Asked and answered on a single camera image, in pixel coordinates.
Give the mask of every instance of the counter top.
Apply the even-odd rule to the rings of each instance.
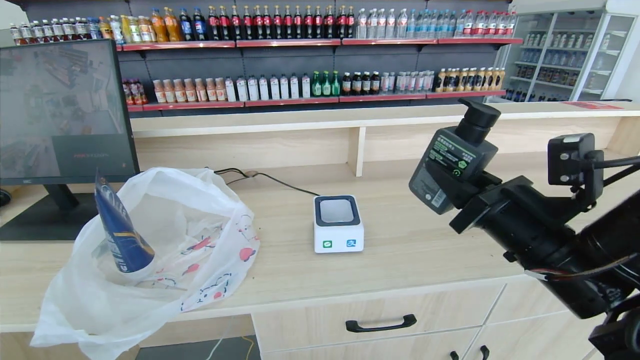
[[[640,104],[601,102],[613,109],[591,110],[566,102],[520,102],[491,104],[502,112],[501,121],[640,116]],[[314,111],[283,111],[229,115],[145,117],[131,119],[136,138],[218,135],[361,126],[397,126],[457,123],[467,107],[458,105],[410,106]]]
[[[607,158],[615,154],[607,153]],[[408,181],[416,161],[366,163],[366,175],[353,177],[347,165],[269,169],[285,182],[322,194],[353,194],[365,226],[365,250],[352,254],[316,254],[312,246],[312,197],[264,177],[231,185],[255,212],[262,245],[240,288],[224,301],[179,315],[173,321],[252,311],[285,309],[294,303],[350,301],[381,292],[415,289],[522,274],[484,232],[457,235],[448,223],[455,211],[438,216],[416,199]],[[499,154],[490,172],[510,179],[525,175],[546,195],[569,196],[569,189],[547,185],[544,153]],[[230,174],[227,180],[234,179]],[[640,174],[605,189],[595,210],[570,224],[581,229],[637,190]],[[90,186],[72,187],[90,191]],[[0,210],[7,221],[45,195],[40,186],[14,193]],[[278,199],[277,206],[273,199]],[[65,264],[72,243],[0,243],[0,331],[32,331],[53,276]]]

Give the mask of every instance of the blue packaging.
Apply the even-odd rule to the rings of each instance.
[[[120,198],[107,180],[96,171],[95,204],[109,242],[116,267],[133,273],[151,264],[156,252],[133,228],[133,223]]]

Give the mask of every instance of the floor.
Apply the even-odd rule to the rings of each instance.
[[[254,343],[242,338],[224,339],[211,356],[210,360],[260,360],[260,350],[254,335],[247,336]],[[218,340],[167,345],[163,347],[148,347],[140,349],[136,360],[207,360]]]

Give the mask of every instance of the monitor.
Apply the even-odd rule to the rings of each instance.
[[[0,48],[0,186],[44,185],[48,196],[0,224],[0,240],[73,240],[97,214],[67,184],[139,172],[112,40]]]

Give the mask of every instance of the plastic bag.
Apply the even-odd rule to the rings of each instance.
[[[156,252],[154,276],[127,286],[93,218],[47,288],[31,346],[77,342],[113,360],[180,312],[231,295],[253,264],[253,213],[212,170],[151,168],[118,196]]]

